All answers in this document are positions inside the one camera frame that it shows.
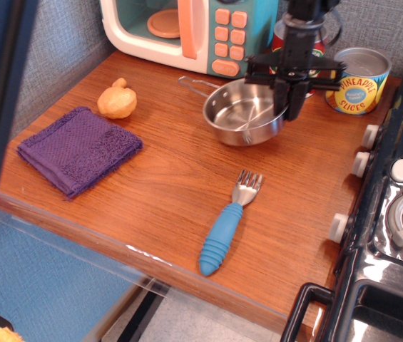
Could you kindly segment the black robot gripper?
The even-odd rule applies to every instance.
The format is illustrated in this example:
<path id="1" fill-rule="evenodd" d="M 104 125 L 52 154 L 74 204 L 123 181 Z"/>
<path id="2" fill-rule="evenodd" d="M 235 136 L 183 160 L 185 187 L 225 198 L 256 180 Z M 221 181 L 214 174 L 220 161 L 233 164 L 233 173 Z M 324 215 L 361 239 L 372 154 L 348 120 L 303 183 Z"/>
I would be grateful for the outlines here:
<path id="1" fill-rule="evenodd" d="M 274 84 L 275 115 L 279 116 L 286 109 L 288 102 L 287 120 L 294 121 L 300 114 L 309 89 L 340 89 L 346 65 L 312 54 L 315 42 L 323 42 L 321 30 L 324 27 L 324 18 L 303 21 L 290 14 L 284 14 L 282 23 L 284 35 L 281 49 L 248 56 L 245 82 L 270 87 Z M 287 83 L 292 85 L 290 92 Z"/>

